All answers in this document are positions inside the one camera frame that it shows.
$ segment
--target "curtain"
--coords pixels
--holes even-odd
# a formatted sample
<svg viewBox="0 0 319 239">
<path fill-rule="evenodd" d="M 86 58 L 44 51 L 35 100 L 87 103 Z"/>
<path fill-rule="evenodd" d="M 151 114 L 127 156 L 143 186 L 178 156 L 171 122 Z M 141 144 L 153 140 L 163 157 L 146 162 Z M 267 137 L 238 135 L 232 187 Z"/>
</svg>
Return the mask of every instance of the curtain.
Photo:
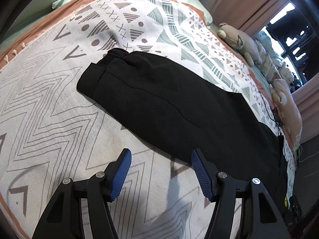
<svg viewBox="0 0 319 239">
<path fill-rule="evenodd" d="M 302 118 L 300 143 L 319 134 L 319 73 L 292 94 Z"/>
<path fill-rule="evenodd" d="M 249 36 L 257 34 L 289 0 L 217 0 L 211 10 L 213 23 L 227 23 Z"/>
</svg>

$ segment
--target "bedsheet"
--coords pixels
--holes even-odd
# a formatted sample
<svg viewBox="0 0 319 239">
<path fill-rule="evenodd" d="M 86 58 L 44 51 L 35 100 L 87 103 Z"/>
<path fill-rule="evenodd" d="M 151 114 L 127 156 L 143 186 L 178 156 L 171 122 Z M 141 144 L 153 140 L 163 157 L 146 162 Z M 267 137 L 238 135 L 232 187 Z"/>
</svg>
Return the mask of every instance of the bedsheet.
<svg viewBox="0 0 319 239">
<path fill-rule="evenodd" d="M 123 148 L 131 150 L 132 165 L 110 204 L 119 237 L 205 235 L 214 203 L 203 196 L 192 168 L 142 141 L 76 91 L 90 62 L 114 47 L 168 57 L 226 91 L 242 93 L 256 118 L 282 134 L 247 66 L 192 8 L 172 0 L 95 0 L 43 31 L 0 73 L 0 207 L 21 238 L 32 237 L 63 178 L 86 179 Z M 294 165 L 286 140 L 284 154 L 290 197 Z M 240 205 L 237 200 L 231 238 Z M 83 201 L 90 238 L 86 208 Z"/>
</svg>

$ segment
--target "patterned blanket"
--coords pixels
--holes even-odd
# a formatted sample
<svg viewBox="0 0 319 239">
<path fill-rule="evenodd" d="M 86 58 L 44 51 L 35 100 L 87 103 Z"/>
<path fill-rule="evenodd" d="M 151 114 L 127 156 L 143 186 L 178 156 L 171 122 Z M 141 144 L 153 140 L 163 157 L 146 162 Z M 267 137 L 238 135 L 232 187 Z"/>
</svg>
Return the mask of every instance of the patterned blanket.
<svg viewBox="0 0 319 239">
<path fill-rule="evenodd" d="M 132 165 L 110 204 L 119 238 L 205 235 L 214 204 L 203 196 L 192 168 L 142 141 L 76 91 L 90 62 L 114 47 L 168 57 L 226 91 L 242 93 L 256 118 L 282 134 L 248 68 L 190 7 L 171 0 L 96 0 L 41 33 L 0 73 L 0 207 L 21 238 L 32 237 L 63 178 L 89 178 L 123 148 L 132 151 Z M 290 197 L 294 165 L 287 141 L 284 154 Z M 232 238 L 240 205 L 237 200 Z M 85 200 L 83 213 L 91 238 Z"/>
</svg>

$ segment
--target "cable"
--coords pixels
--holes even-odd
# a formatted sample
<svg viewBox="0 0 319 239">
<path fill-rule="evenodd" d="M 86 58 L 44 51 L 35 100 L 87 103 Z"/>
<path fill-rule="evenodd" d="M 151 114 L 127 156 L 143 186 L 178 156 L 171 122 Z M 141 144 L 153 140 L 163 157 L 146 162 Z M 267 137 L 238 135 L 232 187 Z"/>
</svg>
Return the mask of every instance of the cable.
<svg viewBox="0 0 319 239">
<path fill-rule="evenodd" d="M 313 157 L 313 156 L 315 156 L 316 154 L 318 154 L 319 153 L 319 151 L 317 152 L 317 153 L 315 153 L 314 155 L 312 155 L 312 156 L 308 156 L 308 157 L 306 157 L 304 160 L 302 160 L 302 161 L 300 161 L 300 159 L 299 159 L 299 162 L 304 162 L 304 161 L 306 161 L 308 158 L 310 158 L 310 157 Z"/>
<path fill-rule="evenodd" d="M 268 112 L 268 109 L 267 109 L 266 102 L 265 102 L 265 100 L 264 100 L 263 94 L 262 94 L 260 91 L 258 91 L 258 92 L 260 93 L 261 98 L 262 98 L 262 100 L 263 100 L 263 102 L 264 102 L 264 105 L 265 105 L 265 108 L 266 108 L 266 111 L 267 111 L 267 113 L 268 113 L 269 118 L 270 118 L 272 121 L 274 121 L 274 122 L 276 123 L 276 125 L 278 125 L 277 121 L 275 121 L 274 119 L 272 119 L 272 117 L 270 117 L 270 114 L 269 114 L 269 112 Z"/>
</svg>

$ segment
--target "stuffed animal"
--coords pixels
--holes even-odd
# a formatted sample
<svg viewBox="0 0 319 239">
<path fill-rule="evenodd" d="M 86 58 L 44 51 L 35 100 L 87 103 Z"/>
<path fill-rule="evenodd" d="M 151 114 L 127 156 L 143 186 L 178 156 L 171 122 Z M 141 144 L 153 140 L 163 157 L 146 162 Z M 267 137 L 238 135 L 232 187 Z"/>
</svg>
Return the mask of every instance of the stuffed animal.
<svg viewBox="0 0 319 239">
<path fill-rule="evenodd" d="M 254 66 L 254 62 L 257 65 L 262 63 L 258 49 L 250 36 L 226 23 L 221 23 L 219 27 L 220 30 L 217 32 L 217 35 L 225 40 L 233 49 L 238 50 L 250 67 Z"/>
</svg>

